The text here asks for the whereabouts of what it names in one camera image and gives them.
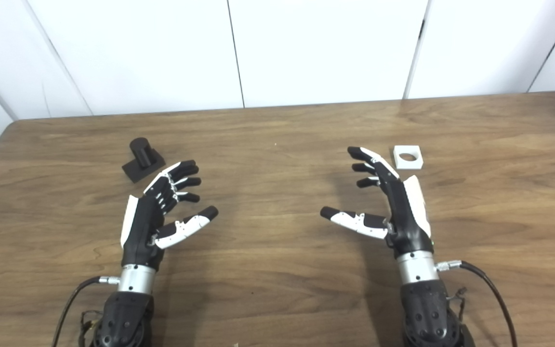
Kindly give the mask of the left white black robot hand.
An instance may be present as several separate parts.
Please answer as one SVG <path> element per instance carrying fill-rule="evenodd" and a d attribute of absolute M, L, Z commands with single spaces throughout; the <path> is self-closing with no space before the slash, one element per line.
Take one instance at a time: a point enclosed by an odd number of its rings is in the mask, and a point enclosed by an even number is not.
<path fill-rule="evenodd" d="M 209 206 L 182 220 L 165 221 L 179 203 L 199 202 L 199 195 L 184 191 L 202 183 L 195 176 L 198 172 L 194 160 L 177 162 L 157 174 L 141 197 L 129 196 L 120 238 L 122 267 L 144 266 L 159 271 L 167 248 L 194 235 L 217 217 L 218 209 Z"/>

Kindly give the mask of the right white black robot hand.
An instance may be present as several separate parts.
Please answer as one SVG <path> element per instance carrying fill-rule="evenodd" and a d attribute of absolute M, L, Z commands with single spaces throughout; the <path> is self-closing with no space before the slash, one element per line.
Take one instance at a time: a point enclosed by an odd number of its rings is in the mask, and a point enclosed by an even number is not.
<path fill-rule="evenodd" d="M 353 171 L 371 174 L 358 180 L 357 187 L 379 187 L 387 197 L 391 215 L 357 214 L 329 206 L 322 207 L 320 215 L 349 230 L 385 240 L 395 258 L 416 251 L 434 254 L 425 202 L 416 177 L 401 180 L 387 160 L 367 148 L 348 147 L 347 152 L 359 161 L 352 165 Z"/>

